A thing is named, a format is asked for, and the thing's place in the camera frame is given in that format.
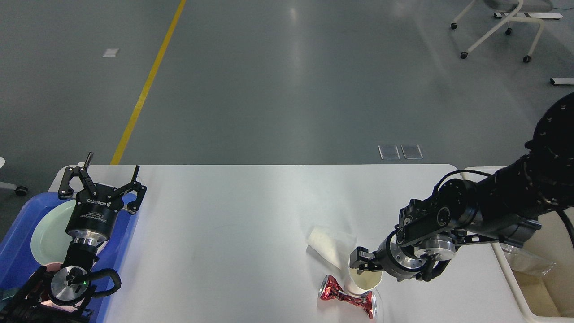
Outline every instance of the blue tray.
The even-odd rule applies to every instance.
[[[135,200],[134,194],[126,194],[123,203]],[[24,204],[16,220],[0,244],[0,289],[20,288],[40,264],[32,256],[30,240],[38,222],[54,207],[68,200],[58,199],[56,193],[39,194]],[[133,235],[137,215],[120,211],[114,232],[104,250],[98,255],[100,260],[94,271],[113,268],[119,272],[124,254]],[[106,290],[113,286],[111,279],[99,279],[95,282],[98,289]],[[111,297],[93,298],[88,305],[94,311],[90,322],[103,322]]]

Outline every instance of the gray floor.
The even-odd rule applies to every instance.
[[[88,151],[109,163],[178,3],[0,2],[0,180],[32,196]],[[122,164],[385,163],[378,144],[509,164],[574,91],[548,82],[574,76],[574,10],[524,64],[529,24],[459,58],[497,22],[479,3],[450,30],[466,4],[189,0]],[[0,193],[0,237],[25,200]]]

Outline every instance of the white table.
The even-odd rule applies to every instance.
[[[450,165],[142,166],[148,193],[107,322],[369,322],[321,301],[327,264],[305,243],[314,225],[376,249],[411,198]],[[133,166],[91,166],[120,186]],[[50,191],[56,191],[62,171]],[[463,247],[441,277],[383,273],[378,322],[524,322],[490,245]]]

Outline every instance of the plastic bag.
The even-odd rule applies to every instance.
[[[506,257],[510,268],[514,271],[542,277],[548,274],[556,266],[555,262],[544,259],[522,248],[517,248],[504,243],[501,243],[501,248],[504,251],[504,256]]]

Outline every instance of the chair wheel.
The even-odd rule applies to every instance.
[[[16,192],[17,196],[25,196],[26,194],[28,194],[28,188],[26,186],[18,186],[16,187],[14,192]]]

